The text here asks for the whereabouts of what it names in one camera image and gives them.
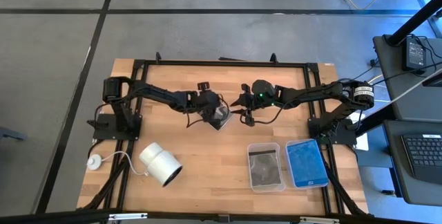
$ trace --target desk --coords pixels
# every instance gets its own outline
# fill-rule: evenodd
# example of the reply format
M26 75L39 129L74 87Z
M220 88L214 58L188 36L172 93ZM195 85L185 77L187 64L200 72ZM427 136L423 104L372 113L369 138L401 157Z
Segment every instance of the desk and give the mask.
M112 76L131 76L134 60L115 60ZM319 64L322 83L337 80L333 64ZM241 83L251 85L256 79L268 80L272 84L305 88L300 68L258 68L237 66L162 66L148 67L147 82L167 88L170 91L196 90L197 83L209 81L211 89L233 102L239 96ZM332 111L340 103L325 101L326 109ZM261 109L253 113L257 120L270 120L277 108ZM287 177L285 156L282 155L282 169L286 190L278 193L257 194L250 189L247 164L247 146L251 143L277 142L281 148L288 140L309 137L307 104L284 111L270 125L257 124L248 127L233 116L223 129L216 131L207 123L199 122L186 129L186 116L170 110L168 106L143 100L142 131L133 152L134 167L140 171L143 165L139 153L150 143L157 142L162 148L174 154L183 164L183 170L167 187L152 177L128 178L125 210L148 210L152 212L181 213L229 213L229 214L312 214L323 215L321 190L295 190ZM196 114L191 121L197 120ZM115 141L106 140L92 153L106 157L115 150ZM334 145L338 175L348 194L367 212L361 178L355 155L346 147ZM78 207L90 202L108 179L111 159L97 171L86 170L78 200ZM111 206L115 206L118 185L114 188ZM336 200L329 184L331 209L336 212Z
M437 55L442 55L442 39L429 38L428 41L434 48L434 52ZM373 42L384 78L402 73L402 48L389 46L385 43L383 37L375 37L373 38ZM426 41L422 41L422 43L428 47ZM430 65L432 64L430 52L428 50L426 52L427 65ZM435 62L441 61L438 57L433 56L433 58ZM442 68L442 64L437 66L437 69L440 68ZM434 69L432 67L427 68L427 71L422 76L431 75L433 72ZM422 77L417 77L410 73L392 78L386 81L385 84L390 98L393 100L422 80ZM442 115L439 111L435 111L435 109L439 108L439 99L442 99L441 88L419 85L404 95L401 99L366 117L361 122L361 127L357 132L357 135L377 127L386 119L442 122Z
M442 185L413 177L401 140L404 134L440 133L442 124L386 120L384 127L404 200L411 204L442 206Z

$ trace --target wooden table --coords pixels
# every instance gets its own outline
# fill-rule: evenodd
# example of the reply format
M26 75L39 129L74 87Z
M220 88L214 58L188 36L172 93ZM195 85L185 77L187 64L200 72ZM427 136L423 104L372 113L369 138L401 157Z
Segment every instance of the wooden table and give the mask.
M116 59L111 75L130 77L133 61ZM337 80L333 64L318 66L322 83ZM305 88L300 68L153 65L149 66L147 75L149 84L170 91L195 91L198 82L209 81L211 89L222 94L228 103L236 100L242 92L241 83L251 86L256 79L267 80L273 85ZM336 100L325 101L328 111L339 104ZM253 116L256 120L270 120L277 110L276 107L260 109L253 112ZM316 112L320 113L317 104ZM252 143L277 142L281 147L281 154L284 154L283 148L287 141L308 138L307 104L283 111L269 125L248 127L241 124L239 116L235 115L220 131L203 122L186 129L187 118L184 114L151 100L143 100L141 114L142 130L133 152L135 169L145 169L138 155L147 145L157 142L173 153L183 164L183 170L164 188L151 176L136 176L131 172L124 199L125 210L217 214L325 214L320 188L299 190L291 186L284 155L281 155L281 161L286 190L257 194L250 188L247 146ZM191 114L191 121L198 118L197 114ZM114 150L115 141L106 140L92 154L98 153L106 157ZM341 145L334 145L334 152L340 182L358 206L367 211L355 155ZM96 171L86 170L78 207L89 203L103 186L108 179L111 163L112 160L109 159ZM111 206L116 206L118 189L119 182L114 189ZM337 212L331 183L329 195L332 211Z

